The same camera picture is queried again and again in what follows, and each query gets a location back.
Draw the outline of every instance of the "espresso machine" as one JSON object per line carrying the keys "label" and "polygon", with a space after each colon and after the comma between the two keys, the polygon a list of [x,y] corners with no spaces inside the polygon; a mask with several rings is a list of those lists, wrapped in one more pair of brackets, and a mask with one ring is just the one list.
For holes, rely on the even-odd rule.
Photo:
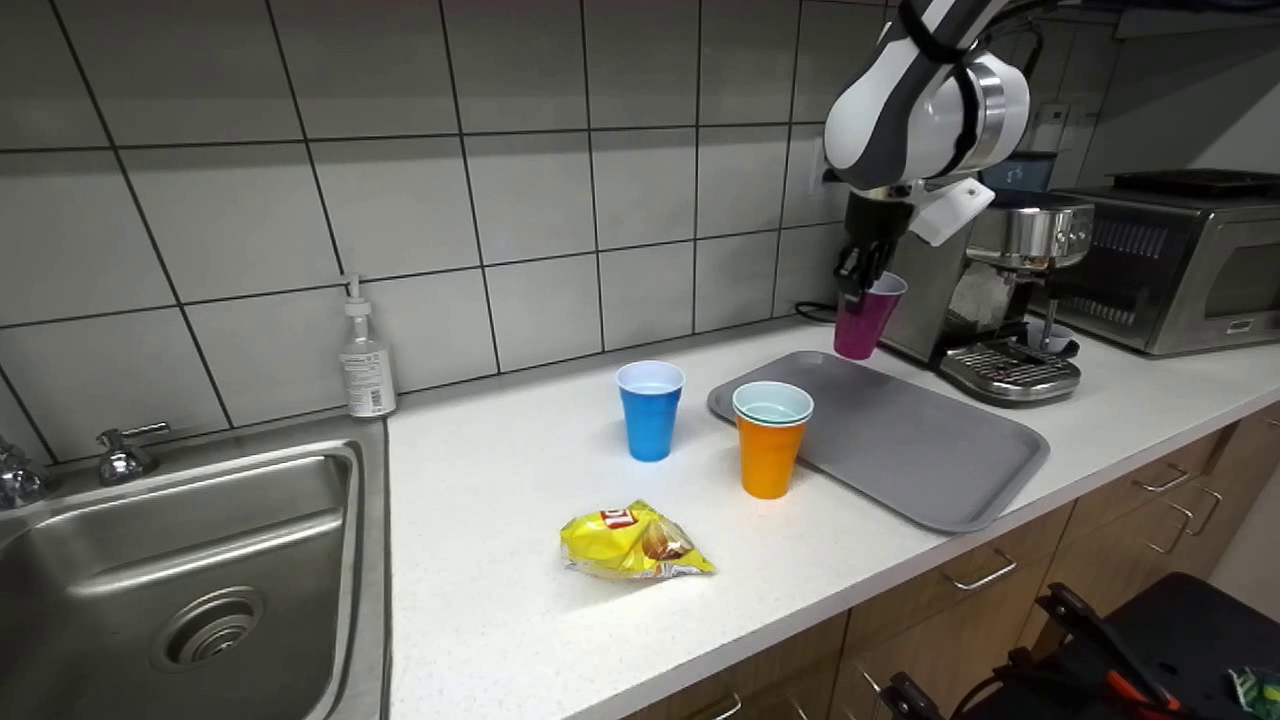
{"label": "espresso machine", "polygon": [[1081,383],[1078,346],[1052,331],[1048,277],[1086,259],[1094,204],[1001,194],[955,240],[905,236],[887,259],[913,291],[885,329],[894,353],[931,365],[988,404],[1048,404]]}

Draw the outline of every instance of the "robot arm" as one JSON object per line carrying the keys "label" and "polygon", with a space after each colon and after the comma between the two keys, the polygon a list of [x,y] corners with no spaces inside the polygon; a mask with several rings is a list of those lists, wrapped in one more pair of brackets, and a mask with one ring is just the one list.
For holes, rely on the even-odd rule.
{"label": "robot arm", "polygon": [[967,53],[1004,0],[900,0],[870,71],[833,105],[828,166],[848,202],[844,291],[866,291],[913,228],[943,244],[991,194],[974,176],[1001,166],[1030,129],[1030,81],[991,53]]}

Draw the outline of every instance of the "white countertop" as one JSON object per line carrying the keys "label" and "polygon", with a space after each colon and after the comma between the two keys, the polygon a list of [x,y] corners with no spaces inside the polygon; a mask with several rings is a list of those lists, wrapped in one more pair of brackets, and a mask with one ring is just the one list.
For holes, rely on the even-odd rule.
{"label": "white countertop", "polygon": [[[391,720],[619,716],[853,609],[1004,528],[1280,399],[1280,346],[1140,362],[1086,342],[1074,399],[1004,411],[1048,466],[983,532],[931,536],[802,470],[785,502],[738,485],[738,432],[703,396],[828,329],[762,329],[524,374],[411,399],[391,421]],[[685,367],[675,451],[626,448],[615,367]],[[955,396],[871,355],[871,367]],[[560,525],[650,502],[715,578],[605,583],[560,563]]]}

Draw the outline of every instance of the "pump bottle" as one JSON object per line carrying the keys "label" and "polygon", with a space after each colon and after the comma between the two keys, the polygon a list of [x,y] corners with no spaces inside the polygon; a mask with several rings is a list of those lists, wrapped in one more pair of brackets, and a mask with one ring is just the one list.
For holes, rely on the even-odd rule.
{"label": "pump bottle", "polygon": [[373,338],[373,303],[359,291],[359,277],[347,282],[354,342],[340,353],[343,381],[347,381],[347,410],[359,421],[391,415],[397,411],[397,381],[391,381],[391,353]]}

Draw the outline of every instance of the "stainless steel sink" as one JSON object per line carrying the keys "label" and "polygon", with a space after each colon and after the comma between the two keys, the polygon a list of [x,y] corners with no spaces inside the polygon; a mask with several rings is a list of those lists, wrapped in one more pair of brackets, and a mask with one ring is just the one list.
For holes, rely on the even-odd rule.
{"label": "stainless steel sink", "polygon": [[0,716],[383,716],[383,430],[326,421],[159,460],[0,512]]}

